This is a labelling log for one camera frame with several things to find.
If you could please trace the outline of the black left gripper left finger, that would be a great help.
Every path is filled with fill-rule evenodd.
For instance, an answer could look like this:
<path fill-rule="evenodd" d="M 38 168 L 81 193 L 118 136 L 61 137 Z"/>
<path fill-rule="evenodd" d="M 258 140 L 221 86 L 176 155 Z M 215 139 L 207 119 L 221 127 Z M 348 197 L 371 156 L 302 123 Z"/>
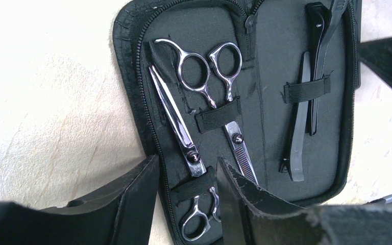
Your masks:
<path fill-rule="evenodd" d="M 0 202 L 0 244 L 148 244 L 158 184 L 153 155 L 65 207 Z"/>

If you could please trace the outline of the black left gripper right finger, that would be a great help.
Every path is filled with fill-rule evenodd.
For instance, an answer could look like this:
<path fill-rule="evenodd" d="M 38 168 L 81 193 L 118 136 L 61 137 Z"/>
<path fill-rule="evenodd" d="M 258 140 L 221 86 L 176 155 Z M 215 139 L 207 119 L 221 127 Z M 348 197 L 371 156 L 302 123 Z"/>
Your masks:
<path fill-rule="evenodd" d="M 217 186 L 224 244 L 392 244 L 392 203 L 303 208 L 255 185 L 223 157 Z"/>

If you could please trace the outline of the silver straight scissors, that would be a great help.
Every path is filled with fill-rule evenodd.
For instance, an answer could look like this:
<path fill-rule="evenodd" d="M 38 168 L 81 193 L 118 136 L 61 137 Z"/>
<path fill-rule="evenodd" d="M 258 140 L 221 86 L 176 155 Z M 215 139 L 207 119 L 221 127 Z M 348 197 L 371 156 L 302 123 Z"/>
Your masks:
<path fill-rule="evenodd" d="M 184 161 L 187 164 L 187 168 L 191 176 L 194 177 L 196 181 L 201 181 L 205 177 L 210 178 L 213 169 L 206 169 L 201 159 L 201 155 L 199 154 L 197 147 L 193 143 L 191 135 L 174 101 L 174 98 L 171 95 L 166 83 L 162 79 L 157 67 L 155 65 L 151 65 L 149 67 L 149 72 L 151 74 L 161 104 L 163 105 L 170 125 L 177 138 L 179 148 L 182 152 Z M 183 217 L 181 222 L 180 232 L 183 239 L 187 242 L 194 242 L 201 238 L 203 235 L 205 235 L 211 228 L 210 221 L 212 219 L 216 220 L 217 222 L 221 222 L 220 216 L 218 215 L 219 196 L 216 193 L 214 181 L 211 181 L 210 185 L 205 185 L 204 183 L 202 183 L 202 186 L 203 187 L 201 188 L 196 188 L 194 184 L 192 185 L 193 191 L 195 192 L 191 195 L 192 208 Z M 202 212 L 199 207 L 200 196 L 206 191 L 209 191 L 212 196 L 211 211 L 208 213 Z M 199 227 L 200 231 L 199 233 L 189 236 L 188 234 L 186 234 L 186 228 L 190 221 L 193 219 L 201 220 L 201 225 Z"/>

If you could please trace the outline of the black zipper tool case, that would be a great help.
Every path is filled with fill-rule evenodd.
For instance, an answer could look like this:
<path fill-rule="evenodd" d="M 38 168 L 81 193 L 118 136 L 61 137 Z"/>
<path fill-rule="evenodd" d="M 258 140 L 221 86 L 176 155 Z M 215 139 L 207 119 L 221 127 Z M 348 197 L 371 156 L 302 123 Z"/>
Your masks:
<path fill-rule="evenodd" d="M 185 243 L 179 224 L 190 209 L 189 197 L 178 189 L 197 182 L 184 165 L 149 75 L 149 42 L 167 37 L 203 54 L 222 41 L 238 45 L 243 68 L 232 106 L 219 102 L 209 114 L 201 95 L 176 81 L 168 87 L 206 166 L 216 168 L 220 156 L 234 162 L 222 123 L 235 118 L 260 186 L 306 207 L 339 194 L 351 162 L 361 1 L 347 2 L 325 57 L 323 72 L 330 77 L 331 91 L 318 99 L 317 133 L 304 136 L 302 182 L 281 170 L 295 108 L 285 103 L 284 86 L 298 82 L 301 55 L 310 50 L 310 1 L 130 1 L 120 10 L 112 31 L 116 58 L 144 152 L 159 157 L 159 195 L 174 244 Z"/>

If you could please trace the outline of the silver thinning scissors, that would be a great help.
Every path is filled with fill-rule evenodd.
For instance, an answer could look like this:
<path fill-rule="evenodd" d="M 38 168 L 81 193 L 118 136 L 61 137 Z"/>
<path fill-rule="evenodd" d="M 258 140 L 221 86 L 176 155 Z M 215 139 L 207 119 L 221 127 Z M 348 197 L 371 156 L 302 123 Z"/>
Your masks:
<path fill-rule="evenodd" d="M 176 65 L 176 74 L 178 77 L 178 81 L 185 87 L 185 89 L 193 92 L 200 93 L 204 96 L 206 99 L 208 105 L 216 109 L 217 105 L 212 96 L 210 95 L 209 89 L 208 89 L 208 81 L 211 75 L 211 71 L 214 71 L 216 76 L 222 80 L 225 84 L 225 89 L 226 89 L 226 102 L 232 102 L 233 97 L 232 97 L 232 85 L 237 76 L 240 73 L 241 67 L 242 67 L 242 55 L 240 52 L 239 47 L 233 43 L 233 42 L 225 42 L 220 45 L 218 45 L 216 48 L 214 48 L 207 58 L 203 57 L 202 55 L 195 53 L 195 52 L 187 52 L 183 50 L 178 44 L 176 44 L 174 41 L 166 39 L 166 38 L 159 38 L 154 41 L 155 43 L 161 43 L 161 44 L 168 44 L 171 47 L 174 48 L 176 51 L 176 54 L 178 56 L 178 61 Z M 226 75 L 221 71 L 220 65 L 219 65 L 219 58 L 221 56 L 221 52 L 224 49 L 230 49 L 234 51 L 237 54 L 236 61 L 234 61 L 234 64 L 237 65 L 237 67 L 234 70 L 234 74 L 232 75 Z M 188 58 L 195 57 L 200 59 L 203 64 L 206 66 L 206 72 L 205 72 L 205 80 L 200 87 L 193 87 L 187 83 L 187 81 L 184 78 L 183 75 L 183 65 L 185 61 Z M 227 122 L 222 124 L 225 129 L 225 134 L 229 138 L 229 144 L 231 147 L 231 151 L 233 153 L 233 156 L 237 162 L 238 168 L 243 176 L 245 176 L 247 179 L 250 181 L 254 182 L 256 185 L 258 184 L 258 180 L 253 168 L 253 165 L 250 160 L 250 156 L 247 150 L 246 143 L 244 141 L 244 136 L 241 133 L 239 124 L 232 120 L 231 122 Z"/>

